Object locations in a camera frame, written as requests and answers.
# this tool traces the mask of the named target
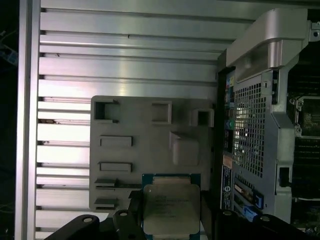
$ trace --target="cable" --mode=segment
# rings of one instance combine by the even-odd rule
[[[3,38],[1,38],[0,43],[2,43],[7,37],[11,36],[12,34],[16,33],[17,30],[14,30],[12,32],[9,32],[7,35],[4,35]]]
[[[2,209],[2,208],[5,208],[5,207],[7,207],[8,209],[9,208],[13,208],[13,207],[9,207],[11,204],[13,204],[13,202],[9,202],[9,203],[7,203],[7,204],[2,204],[2,205],[0,205],[0,209]]]
[[[14,211],[5,211],[5,210],[0,210],[0,213],[2,214],[14,214]]]

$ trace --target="perforated metal cover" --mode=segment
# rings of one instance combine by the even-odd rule
[[[242,168],[262,178],[266,97],[261,83],[235,91],[233,157]]]

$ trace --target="pci slot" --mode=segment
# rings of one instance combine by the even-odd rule
[[[243,183],[244,181],[245,180],[240,181],[237,177],[234,178],[234,192],[238,193],[251,205],[257,207],[258,209],[263,209],[264,196],[260,194],[258,191],[256,191],[254,188],[248,187],[248,185]]]

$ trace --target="aluminum panel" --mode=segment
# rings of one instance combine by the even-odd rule
[[[37,189],[36,205],[44,208],[89,209],[89,191]]]
[[[40,145],[37,149],[37,162],[57,165],[89,165],[89,154],[89,147]]]
[[[215,0],[42,0],[42,8],[91,10],[106,12],[143,13],[176,16],[199,16],[235,20],[256,20],[273,8],[297,8],[299,6],[272,3],[232,2]]]
[[[199,41],[197,39],[154,37],[154,36],[123,36],[123,35],[101,35],[94,33],[78,32],[52,32],[40,36],[43,45],[64,46],[94,46],[108,48],[133,48],[154,50],[176,50],[196,52],[223,52],[231,41]]]
[[[51,175],[39,175],[36,177],[37,185],[58,185],[61,187],[69,186],[83,187],[89,189],[89,177],[88,176],[51,176]]]
[[[37,167],[36,174],[51,176],[89,176],[89,169],[85,168],[61,168],[61,167]]]
[[[40,75],[213,82],[213,65],[40,57]]]
[[[38,119],[51,119],[51,120],[81,120],[90,121],[90,113],[69,113],[69,112],[56,112],[56,111],[39,111]]]
[[[74,218],[85,215],[93,214],[90,211],[50,211],[50,210],[37,210],[35,226],[37,228],[61,228]],[[95,212],[95,216],[100,219],[100,222],[105,220],[108,216],[107,213]]]
[[[39,96],[92,98],[97,95],[126,97],[192,98],[215,101],[215,87],[203,84],[173,84],[163,81],[103,82],[39,80]]]
[[[50,111],[83,111],[90,113],[90,99],[88,103],[70,103],[70,102],[58,102],[58,101],[39,101],[38,102],[39,110],[50,110]]]
[[[249,26],[249,23],[243,22],[214,22],[126,14],[94,14],[92,12],[68,12],[66,14],[55,11],[41,13],[40,29],[42,31],[235,40]]]
[[[38,124],[38,141],[90,142],[90,126]]]
[[[82,46],[40,46],[41,53],[81,54],[96,56],[138,57],[155,59],[182,59],[216,61],[220,52],[172,51],[159,49],[101,48]]]

